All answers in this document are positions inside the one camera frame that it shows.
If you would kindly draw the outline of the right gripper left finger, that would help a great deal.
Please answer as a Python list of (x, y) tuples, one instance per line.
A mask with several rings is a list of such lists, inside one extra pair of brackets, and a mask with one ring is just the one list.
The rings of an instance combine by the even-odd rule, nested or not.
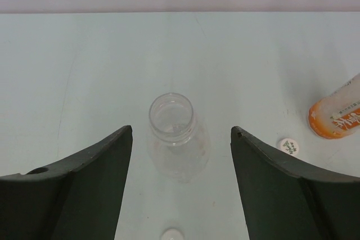
[(2, 239), (114, 239), (132, 153), (127, 125), (26, 174), (1, 177)]

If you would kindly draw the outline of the white water bottle cap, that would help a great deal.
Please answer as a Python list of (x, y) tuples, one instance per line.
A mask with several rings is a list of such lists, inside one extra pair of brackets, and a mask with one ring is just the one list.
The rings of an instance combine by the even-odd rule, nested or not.
[(163, 232), (160, 240), (185, 240), (185, 237), (178, 229), (169, 228)]

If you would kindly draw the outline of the clear water bottle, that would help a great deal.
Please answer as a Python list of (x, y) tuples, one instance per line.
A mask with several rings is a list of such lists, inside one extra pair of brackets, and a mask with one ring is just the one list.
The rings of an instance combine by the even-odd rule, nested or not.
[(160, 95), (148, 122), (147, 150), (158, 172), (180, 183), (193, 181), (209, 161), (211, 143), (191, 101), (179, 93)]

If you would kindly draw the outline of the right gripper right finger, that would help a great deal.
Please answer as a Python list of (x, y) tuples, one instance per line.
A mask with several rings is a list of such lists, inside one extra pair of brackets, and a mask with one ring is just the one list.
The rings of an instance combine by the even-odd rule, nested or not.
[(359, 238), (359, 178), (306, 163), (238, 126), (231, 153), (250, 239)]

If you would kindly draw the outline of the large orange tea bottle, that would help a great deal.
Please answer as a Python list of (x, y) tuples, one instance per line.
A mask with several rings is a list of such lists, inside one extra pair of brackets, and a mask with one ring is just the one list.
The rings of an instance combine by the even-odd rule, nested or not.
[(359, 74), (308, 112), (313, 132), (325, 139), (340, 139), (359, 130)]

